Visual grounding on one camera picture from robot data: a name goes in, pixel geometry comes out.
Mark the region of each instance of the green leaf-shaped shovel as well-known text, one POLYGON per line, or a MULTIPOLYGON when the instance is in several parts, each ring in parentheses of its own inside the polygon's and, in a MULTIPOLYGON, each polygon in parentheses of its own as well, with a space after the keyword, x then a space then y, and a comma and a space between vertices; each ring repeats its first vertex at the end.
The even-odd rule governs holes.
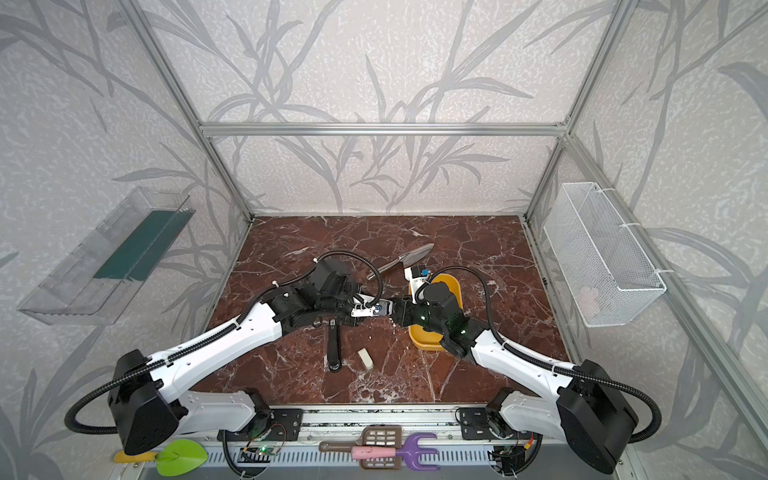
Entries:
POLYGON ((208 460, 208 452, 199 443, 181 439, 172 442, 155 457, 157 473, 175 477, 191 472, 208 460))

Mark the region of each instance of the pink handle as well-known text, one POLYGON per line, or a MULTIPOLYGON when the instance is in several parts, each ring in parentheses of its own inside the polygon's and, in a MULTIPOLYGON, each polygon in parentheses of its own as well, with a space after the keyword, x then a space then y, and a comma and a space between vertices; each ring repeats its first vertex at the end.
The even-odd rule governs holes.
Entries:
POLYGON ((352 447, 352 460, 370 460, 395 456, 395 447, 352 447))

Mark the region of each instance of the leaf pattern wallpaper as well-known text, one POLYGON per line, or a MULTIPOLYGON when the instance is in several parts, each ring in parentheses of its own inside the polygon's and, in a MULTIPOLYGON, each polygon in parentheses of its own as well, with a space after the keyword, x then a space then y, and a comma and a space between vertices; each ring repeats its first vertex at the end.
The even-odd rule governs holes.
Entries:
MULTIPOLYGON (((562 121, 603 2, 142 0, 208 122, 562 121)), ((115 19, 112 28, 120 28, 115 19)), ((494 213, 532 192, 550 137, 219 137, 253 211, 494 213)))
MULTIPOLYGON (((0 478, 107 478, 116 435, 63 425, 119 354, 196 335, 247 231, 117 5, 0 5, 0 478), (20 301, 136 186, 196 210, 113 326, 46 326, 20 301)), ((85 416, 107 425, 101 402, 85 416)))
MULTIPOLYGON (((576 135, 764 392, 768 391, 768 2, 638 8, 576 135)), ((648 478, 768 478, 768 459, 657 300, 623 327, 585 329, 541 230, 566 155, 532 218, 584 356, 647 386, 662 431, 637 444, 648 478)))

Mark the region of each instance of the white eraser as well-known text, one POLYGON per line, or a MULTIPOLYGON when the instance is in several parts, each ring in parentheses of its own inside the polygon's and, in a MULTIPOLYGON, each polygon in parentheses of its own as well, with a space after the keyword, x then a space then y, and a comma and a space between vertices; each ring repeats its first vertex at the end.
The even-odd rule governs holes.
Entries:
POLYGON ((368 350, 360 349, 357 351, 357 354, 360 355, 360 359, 362 360, 362 364, 366 366, 366 370, 373 370, 373 360, 371 360, 371 356, 368 355, 368 350))

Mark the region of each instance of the brown marble pattern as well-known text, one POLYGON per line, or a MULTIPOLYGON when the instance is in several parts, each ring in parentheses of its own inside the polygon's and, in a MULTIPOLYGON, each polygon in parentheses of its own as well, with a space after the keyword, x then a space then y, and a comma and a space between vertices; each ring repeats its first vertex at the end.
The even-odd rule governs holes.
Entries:
MULTIPOLYGON (((312 258, 333 249, 353 250, 375 265, 434 242, 424 260, 431 269, 473 266, 490 282, 499 331, 556 359, 566 359, 531 250, 517 217, 263 217, 257 218, 240 252, 209 328, 237 315, 273 280, 306 271, 312 258)), ((361 270, 358 279, 367 272, 361 270)), ((453 273, 462 285, 465 311, 485 319, 482 290, 471 274, 453 273)), ((405 295, 402 268, 384 274, 384 296, 405 295)), ((376 281, 366 291, 376 290, 376 281)), ((446 352, 417 349, 407 329, 389 319, 341 327, 343 367, 326 368, 327 326, 308 327, 261 346, 199 382, 195 389, 232 392, 258 389, 270 404, 349 402, 487 402, 504 376, 446 352), (357 355, 365 347, 374 369, 357 355)))

